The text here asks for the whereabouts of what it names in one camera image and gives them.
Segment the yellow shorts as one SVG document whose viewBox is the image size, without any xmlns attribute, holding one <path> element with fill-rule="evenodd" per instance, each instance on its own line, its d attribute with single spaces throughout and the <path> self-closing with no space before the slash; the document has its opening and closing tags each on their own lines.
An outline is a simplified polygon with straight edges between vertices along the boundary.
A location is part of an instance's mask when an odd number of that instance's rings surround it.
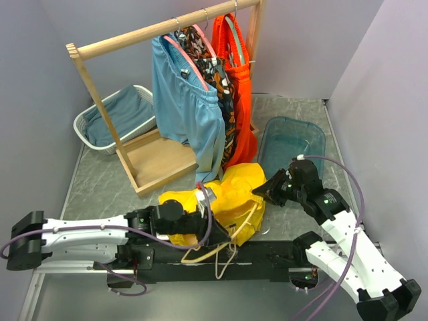
<svg viewBox="0 0 428 321">
<path fill-rule="evenodd" d="M 223 179 L 209 182 L 205 185 L 211 188 L 217 197 L 211 203 L 214 218 L 231 234 L 232 225 L 239 228 L 251 213 L 253 206 L 257 204 L 256 210 L 238 233 L 232 243 L 242 245 L 248 241 L 261 228 L 263 214 L 265 213 L 265 201 L 252 193 L 252 190 L 266 182 L 264 171 L 257 163 L 242 163 L 229 167 Z M 193 212 L 197 209 L 196 189 L 193 191 L 168 191 L 158 199 L 161 204 L 168 200 L 175 200 L 183 205 L 184 210 Z M 165 234 L 176 245 L 188 246 L 197 243 L 195 235 L 182 233 Z"/>
</svg>

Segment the yellow wooden hanger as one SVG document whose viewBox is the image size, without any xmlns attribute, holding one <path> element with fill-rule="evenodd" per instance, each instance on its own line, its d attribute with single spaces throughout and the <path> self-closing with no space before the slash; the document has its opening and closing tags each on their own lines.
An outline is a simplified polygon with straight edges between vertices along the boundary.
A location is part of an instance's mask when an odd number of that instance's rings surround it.
<svg viewBox="0 0 428 321">
<path fill-rule="evenodd" d="M 261 229 L 261 224 L 263 221 L 263 216 L 265 213 L 265 207 L 266 202 L 262 201 L 260 202 L 254 202 L 253 206 L 249 210 L 248 213 L 242 215 L 241 217 L 237 218 L 236 223 L 238 223 L 237 226 L 229 225 L 227 227 L 227 231 L 230 232 L 230 241 L 226 241 L 225 243 L 222 243 L 221 245 L 218 245 L 215 249 L 209 251 L 206 254 L 203 254 L 197 258 L 188 259 L 187 256 L 190 254 L 191 250 L 188 250 L 186 254 L 182 257 L 181 263 L 184 264 L 194 264 L 194 263 L 201 263 L 202 261 L 205 261 L 209 259 L 210 257 L 213 257 L 217 255 L 222 249 L 227 247 L 229 244 L 231 245 L 243 245 L 246 241 L 249 241 L 253 235 L 255 235 L 257 232 Z"/>
</svg>

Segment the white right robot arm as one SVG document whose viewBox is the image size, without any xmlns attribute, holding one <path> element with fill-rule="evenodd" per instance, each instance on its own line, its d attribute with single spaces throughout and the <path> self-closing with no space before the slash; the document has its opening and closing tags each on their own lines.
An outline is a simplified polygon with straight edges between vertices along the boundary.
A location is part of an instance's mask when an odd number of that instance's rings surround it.
<svg viewBox="0 0 428 321">
<path fill-rule="evenodd" d="M 314 265 L 327 273 L 335 282 L 331 291 L 346 291 L 362 320 L 400 320 L 413 311 L 422 292 L 420 285 L 402 276 L 383 257 L 342 195 L 324 187 L 311 160 L 298 156 L 289 169 L 278 170 L 252 192 L 272 205 L 283 207 L 288 201 L 300 204 L 333 238 L 342 255 L 309 231 L 293 241 L 286 259 L 293 265 Z"/>
</svg>

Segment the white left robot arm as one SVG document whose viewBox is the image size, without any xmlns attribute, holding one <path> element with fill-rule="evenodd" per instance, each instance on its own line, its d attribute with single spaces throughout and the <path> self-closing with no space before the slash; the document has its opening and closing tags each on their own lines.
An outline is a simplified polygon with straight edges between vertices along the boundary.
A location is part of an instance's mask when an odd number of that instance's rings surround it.
<svg viewBox="0 0 428 321">
<path fill-rule="evenodd" d="M 11 228 L 1 258 L 9 271 L 32 270 L 51 261 L 94 261 L 123 269 L 134 259 L 133 246 L 155 241 L 174 247 L 166 238 L 176 235 L 193 235 L 201 247 L 231 240 L 204 203 L 189 213 L 178 201 L 168 200 L 124 215 L 82 221 L 46 219 L 43 211 L 32 211 Z"/>
</svg>

